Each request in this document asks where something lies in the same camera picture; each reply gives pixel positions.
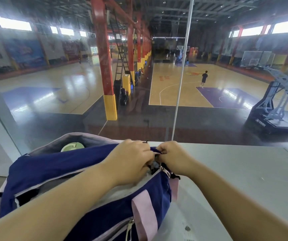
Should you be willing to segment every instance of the hand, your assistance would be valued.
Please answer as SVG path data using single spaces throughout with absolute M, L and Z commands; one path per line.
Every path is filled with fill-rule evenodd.
M 197 162 L 192 158 L 176 141 L 161 143 L 156 147 L 162 154 L 159 155 L 159 161 L 175 174 L 188 176 L 192 165 Z
M 154 160 L 149 144 L 127 139 L 118 144 L 100 164 L 113 178 L 114 185 L 138 183 L 149 170 L 146 163 Z

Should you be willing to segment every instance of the forearm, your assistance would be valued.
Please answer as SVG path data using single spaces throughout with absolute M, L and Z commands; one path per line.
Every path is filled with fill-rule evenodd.
M 217 173 L 192 161 L 189 177 L 200 188 L 234 241 L 288 240 L 288 224 L 246 197 Z
M 112 178 L 95 165 L 0 219 L 0 241 L 64 240 L 111 188 Z

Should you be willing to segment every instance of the person's left hand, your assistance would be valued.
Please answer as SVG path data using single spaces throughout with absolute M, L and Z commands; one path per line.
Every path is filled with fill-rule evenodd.
M 149 168 L 146 163 L 154 160 L 149 144 L 127 139 L 118 144 L 100 164 L 113 178 L 114 185 L 138 183 Z

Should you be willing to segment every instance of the white table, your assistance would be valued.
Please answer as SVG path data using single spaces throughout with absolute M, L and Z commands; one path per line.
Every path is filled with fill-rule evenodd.
M 160 142 L 149 142 L 158 146 Z M 282 148 L 180 143 L 246 195 L 288 221 L 288 152 Z M 179 196 L 154 238 L 158 240 L 232 240 L 201 191 L 182 177 Z

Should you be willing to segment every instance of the purple painted area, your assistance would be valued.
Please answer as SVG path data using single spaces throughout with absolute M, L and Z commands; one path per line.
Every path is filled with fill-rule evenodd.
M 47 87 L 19 87 L 10 91 L 2 93 L 2 96 L 10 110 L 16 109 L 23 105 L 33 103 L 36 100 L 48 95 L 49 93 L 56 92 L 61 88 L 47 88 Z
M 182 67 L 182 63 L 175 63 L 175 66 Z M 193 63 L 189 63 L 189 65 L 185 65 L 186 67 L 196 67 Z
M 236 88 L 210 88 L 196 87 L 198 91 L 213 105 L 220 108 L 243 108 L 249 109 L 259 101 L 241 89 Z

